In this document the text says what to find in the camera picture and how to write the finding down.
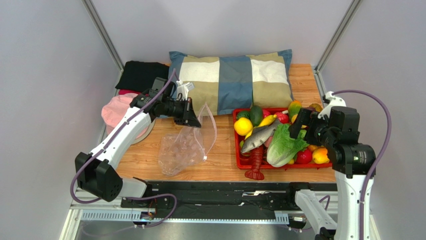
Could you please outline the clear zip top bag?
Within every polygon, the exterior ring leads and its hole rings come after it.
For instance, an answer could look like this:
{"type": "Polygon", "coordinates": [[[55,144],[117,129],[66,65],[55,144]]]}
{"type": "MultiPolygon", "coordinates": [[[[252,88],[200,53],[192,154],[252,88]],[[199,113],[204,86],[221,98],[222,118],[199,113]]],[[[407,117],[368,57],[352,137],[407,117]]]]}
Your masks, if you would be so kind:
{"type": "Polygon", "coordinates": [[[166,176],[175,176],[189,166],[207,160],[217,139],[217,126],[207,104],[198,111],[201,127],[184,126],[179,133],[166,134],[160,142],[158,164],[166,176]]]}

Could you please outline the green toy lettuce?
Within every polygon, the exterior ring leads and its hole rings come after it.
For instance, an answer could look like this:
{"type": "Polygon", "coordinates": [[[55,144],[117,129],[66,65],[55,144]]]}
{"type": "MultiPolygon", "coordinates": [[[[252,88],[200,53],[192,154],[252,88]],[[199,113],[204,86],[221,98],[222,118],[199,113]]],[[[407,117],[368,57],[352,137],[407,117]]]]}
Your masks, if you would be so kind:
{"type": "Polygon", "coordinates": [[[289,123],[280,124],[267,148],[266,161],[275,168],[286,165],[298,152],[306,150],[309,146],[304,140],[307,131],[301,129],[296,138],[291,138],[290,126],[289,123]]]}

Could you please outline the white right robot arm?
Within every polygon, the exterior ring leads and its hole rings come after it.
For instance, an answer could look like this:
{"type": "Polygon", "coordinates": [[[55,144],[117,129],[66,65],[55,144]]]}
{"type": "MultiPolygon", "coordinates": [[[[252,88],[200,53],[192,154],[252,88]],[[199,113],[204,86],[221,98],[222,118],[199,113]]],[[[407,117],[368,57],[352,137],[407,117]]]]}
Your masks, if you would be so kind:
{"type": "Polygon", "coordinates": [[[373,177],[368,172],[376,160],[373,148],[359,143],[360,115],[356,109],[333,106],[328,115],[302,108],[289,127],[290,137],[296,138],[305,125],[304,140],[327,149],[335,173],[338,193],[338,221],[334,221],[320,204],[311,185],[292,182],[289,193],[292,204],[307,217],[317,240],[368,240],[369,195],[373,177]]]}

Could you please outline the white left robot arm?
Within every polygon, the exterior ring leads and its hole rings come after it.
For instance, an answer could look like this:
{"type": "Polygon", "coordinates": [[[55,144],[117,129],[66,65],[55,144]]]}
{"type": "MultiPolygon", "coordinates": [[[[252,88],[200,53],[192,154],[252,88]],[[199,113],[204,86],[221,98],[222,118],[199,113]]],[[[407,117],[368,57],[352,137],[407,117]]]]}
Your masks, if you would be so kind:
{"type": "Polygon", "coordinates": [[[200,128],[193,101],[188,96],[192,82],[156,78],[152,88],[131,101],[124,117],[112,132],[90,153],[80,152],[75,158],[76,174],[70,184],[72,199],[80,204],[116,198],[146,200],[148,184],[136,178],[122,178],[116,169],[137,136],[160,116],[172,117],[177,125],[200,128]]]}

